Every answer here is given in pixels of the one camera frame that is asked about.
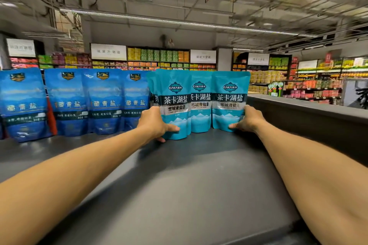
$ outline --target gray tabletop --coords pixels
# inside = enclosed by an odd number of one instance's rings
[[[0,181],[105,137],[1,141]],[[259,244],[298,220],[259,139],[211,129],[134,153],[40,244]]]

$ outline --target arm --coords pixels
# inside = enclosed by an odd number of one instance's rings
[[[368,168],[267,123],[259,110],[230,128],[255,132],[311,232],[322,245],[368,244]]]
[[[69,214],[102,180],[139,147],[166,131],[160,109],[142,112],[138,127],[31,167],[0,184],[3,245],[33,245]]]

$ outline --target left arm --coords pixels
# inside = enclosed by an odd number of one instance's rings
[[[34,245],[139,147],[166,131],[158,107],[142,112],[138,127],[31,167],[0,184],[3,245]]]

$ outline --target caka logo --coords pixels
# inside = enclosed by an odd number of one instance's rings
[[[74,72],[62,72],[62,78],[71,80],[74,78]]]
[[[20,82],[20,81],[22,81],[22,80],[25,79],[25,75],[24,75],[24,73],[10,74],[10,79],[12,81],[18,81],[18,82]]]
[[[234,90],[238,89],[238,87],[235,84],[229,82],[223,86],[223,89],[228,92],[233,92]]]
[[[206,85],[200,81],[198,81],[197,83],[193,84],[193,88],[199,92],[201,92],[202,90],[204,90],[206,88]]]
[[[171,84],[169,87],[168,87],[172,92],[178,94],[182,89],[183,87],[178,84],[177,82],[174,82],[173,84]]]
[[[138,81],[140,80],[140,74],[129,74],[131,80]]]
[[[97,77],[101,80],[105,80],[109,77],[108,72],[97,72]]]

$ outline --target left hand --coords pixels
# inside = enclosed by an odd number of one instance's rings
[[[151,134],[151,138],[156,138],[160,142],[165,142],[162,137],[166,132],[177,132],[178,126],[166,124],[162,121],[160,107],[151,107],[144,110],[138,121],[137,128],[145,128]]]

